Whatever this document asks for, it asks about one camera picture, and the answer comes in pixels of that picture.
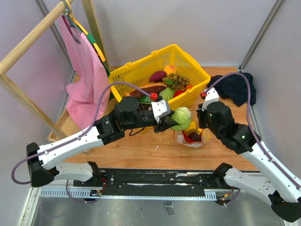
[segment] wooden pole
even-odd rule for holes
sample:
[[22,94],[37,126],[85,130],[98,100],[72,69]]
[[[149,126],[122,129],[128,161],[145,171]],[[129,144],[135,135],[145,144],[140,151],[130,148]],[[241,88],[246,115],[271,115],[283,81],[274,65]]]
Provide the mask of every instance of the wooden pole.
[[23,56],[35,41],[50,27],[53,22],[64,12],[66,6],[61,1],[39,24],[0,62],[0,71],[8,70]]
[[0,62],[0,85],[28,111],[41,120],[60,138],[67,137],[51,119],[6,75],[6,72],[23,56],[35,41],[64,12],[66,6],[61,1],[43,20]]
[[83,4],[83,7],[84,7],[84,10],[86,13],[86,17],[89,22],[89,26],[91,28],[91,33],[92,33],[93,37],[95,38],[98,47],[100,48],[100,50],[102,51],[102,53],[104,55],[104,58],[105,58],[104,64],[106,65],[106,67],[108,69],[110,69],[110,64],[109,64],[109,61],[108,61],[108,58],[107,58],[107,55],[105,52],[105,48],[103,45],[102,33],[101,33],[100,27],[98,25],[93,1],[92,0],[81,0],[81,2]]

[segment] pink cloth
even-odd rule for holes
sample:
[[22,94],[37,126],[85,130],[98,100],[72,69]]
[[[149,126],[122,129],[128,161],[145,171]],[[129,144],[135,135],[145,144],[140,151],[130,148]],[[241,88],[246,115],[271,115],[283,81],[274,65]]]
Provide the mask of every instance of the pink cloth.
[[[102,62],[85,34],[83,32],[80,34],[74,28],[68,28],[62,16],[59,17],[59,25],[72,67],[80,76],[78,82],[66,87],[69,94],[66,108],[75,124],[84,129],[91,124],[100,94],[109,85],[109,80]],[[76,43],[70,31],[81,44]],[[97,119],[104,113],[110,91],[110,89],[106,91],[101,101]]]

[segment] wooden tabletop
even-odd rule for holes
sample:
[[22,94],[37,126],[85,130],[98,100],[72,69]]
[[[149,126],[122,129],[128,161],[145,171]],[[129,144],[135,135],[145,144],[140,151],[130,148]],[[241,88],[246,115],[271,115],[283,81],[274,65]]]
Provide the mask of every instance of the wooden tabletop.
[[[203,67],[210,75],[236,72],[234,67]],[[246,124],[246,104],[237,107],[232,100],[222,100],[232,110],[236,122]],[[196,109],[203,100],[199,97],[189,108],[193,120],[198,122]],[[133,137],[127,136],[106,146],[94,148],[90,155],[80,153],[69,158],[68,162],[85,163],[95,161],[104,168],[142,168],[142,169],[183,169],[214,170],[222,162],[239,170],[257,170],[246,159],[227,149],[213,137],[210,144],[200,148],[191,148],[178,144],[173,137],[173,130],[155,134],[148,130]]]

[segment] yellow plastic crate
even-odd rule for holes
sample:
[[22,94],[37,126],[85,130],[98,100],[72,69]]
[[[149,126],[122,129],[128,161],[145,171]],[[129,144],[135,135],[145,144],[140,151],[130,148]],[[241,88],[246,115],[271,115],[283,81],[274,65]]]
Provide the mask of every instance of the yellow plastic crate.
[[[168,103],[172,110],[178,107],[188,107],[192,105],[198,95],[203,91],[205,85],[210,81],[210,76],[201,68],[199,63],[188,53],[184,52],[178,45],[172,44],[160,50],[153,51],[135,62],[129,62],[111,72],[109,81],[126,81],[136,86],[141,86],[149,82],[149,78],[157,71],[162,71],[166,65],[173,65],[179,75],[189,78],[194,85],[192,89],[171,99]],[[122,100],[124,94],[133,90],[127,85],[115,85],[111,88],[118,102]]]

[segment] black cloth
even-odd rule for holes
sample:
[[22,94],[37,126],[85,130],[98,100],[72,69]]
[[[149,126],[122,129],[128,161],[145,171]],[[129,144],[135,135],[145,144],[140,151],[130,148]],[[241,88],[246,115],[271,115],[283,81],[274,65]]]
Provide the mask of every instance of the black cloth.
[[[253,85],[253,76],[250,73],[242,73],[249,81],[251,88],[251,105],[256,103],[256,89]],[[211,78],[208,87],[211,86],[221,75],[216,75]],[[248,90],[245,80],[239,75],[230,75],[221,80],[214,87],[218,94],[223,99],[231,98],[237,106],[243,105],[248,99]]]

